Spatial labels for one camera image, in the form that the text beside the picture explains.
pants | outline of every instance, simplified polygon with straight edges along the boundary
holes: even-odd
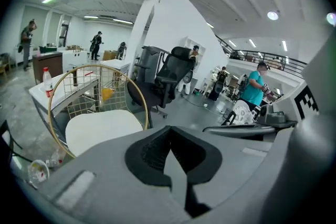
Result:
[[[256,104],[252,104],[250,102],[247,102],[243,98],[239,98],[239,100],[243,100],[245,103],[247,103],[248,107],[250,108],[250,111],[252,111],[257,106]]]
[[[23,47],[23,67],[28,66],[30,44],[22,44]]]
[[[93,49],[91,54],[91,59],[93,59],[93,56],[95,56],[94,58],[97,59],[98,51],[99,51],[99,45],[95,45],[95,48]]]
[[[179,91],[179,92],[182,92],[182,89],[183,89],[183,85],[185,85],[185,94],[189,94],[190,93],[190,82],[188,83],[188,84],[185,84],[184,82],[183,82],[183,80],[181,80],[180,82],[179,82],[179,85],[177,86],[177,90]]]

white pants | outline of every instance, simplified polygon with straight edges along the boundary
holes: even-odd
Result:
[[[183,82],[183,80],[181,80],[179,82],[179,85],[177,86],[177,90],[179,92],[182,92],[183,85],[185,85],[185,94],[189,94],[190,93],[190,82],[186,84],[186,83]]]

chair seat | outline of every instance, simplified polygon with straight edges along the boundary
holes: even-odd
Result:
[[[70,151],[79,156],[101,142],[142,130],[132,113],[112,110],[75,116],[67,124],[65,135]]]
[[[161,95],[156,95],[152,90],[152,87],[155,86],[155,84],[141,81],[135,81],[134,83],[140,89],[148,108],[162,104],[163,97]],[[134,102],[136,102],[138,105],[142,105],[140,94],[134,85],[130,82],[127,83],[127,89]],[[166,103],[168,104],[170,102],[172,102],[172,100],[168,98]]]

man in teal shirt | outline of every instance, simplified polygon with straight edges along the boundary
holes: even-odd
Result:
[[[257,70],[251,72],[247,80],[247,86],[240,96],[240,100],[246,102],[252,111],[257,105],[261,104],[264,92],[267,89],[264,87],[262,76],[267,73],[267,65],[264,62],[258,64]]]

chair headrest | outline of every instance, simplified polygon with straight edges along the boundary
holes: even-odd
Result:
[[[188,48],[183,48],[183,47],[175,47],[172,49],[172,56],[175,56],[181,60],[189,60],[189,52],[191,51],[191,49]]]

